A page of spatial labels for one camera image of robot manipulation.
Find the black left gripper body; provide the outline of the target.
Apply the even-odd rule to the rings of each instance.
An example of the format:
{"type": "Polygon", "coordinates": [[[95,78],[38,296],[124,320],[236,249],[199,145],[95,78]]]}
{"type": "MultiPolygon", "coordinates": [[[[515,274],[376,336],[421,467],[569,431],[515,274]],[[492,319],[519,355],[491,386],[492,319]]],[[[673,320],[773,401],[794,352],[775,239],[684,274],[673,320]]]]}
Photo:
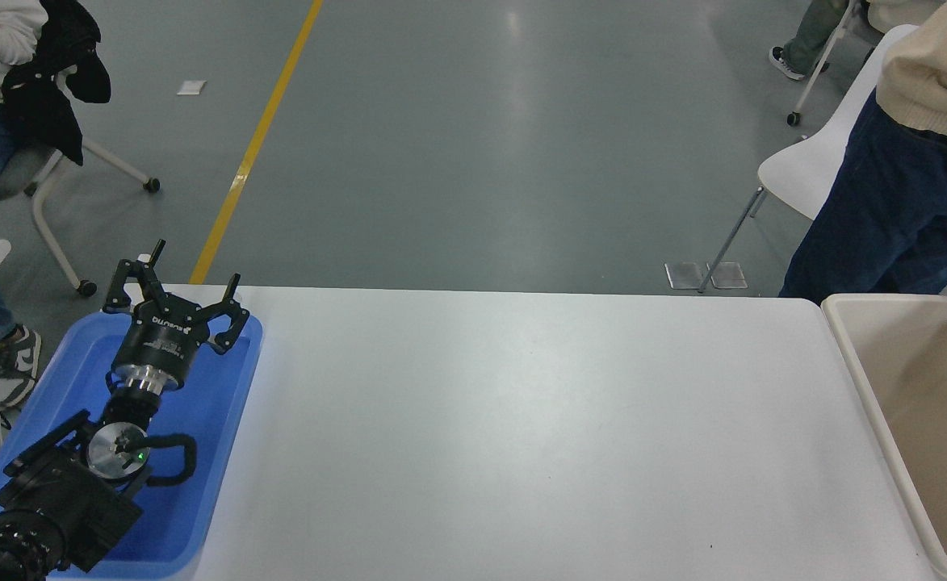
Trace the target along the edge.
{"type": "Polygon", "coordinates": [[[210,336],[200,310],[196,303],[182,299],[148,300],[134,306],[112,371],[127,378],[131,368],[148,366],[173,380],[188,378],[200,343],[210,336]]]}

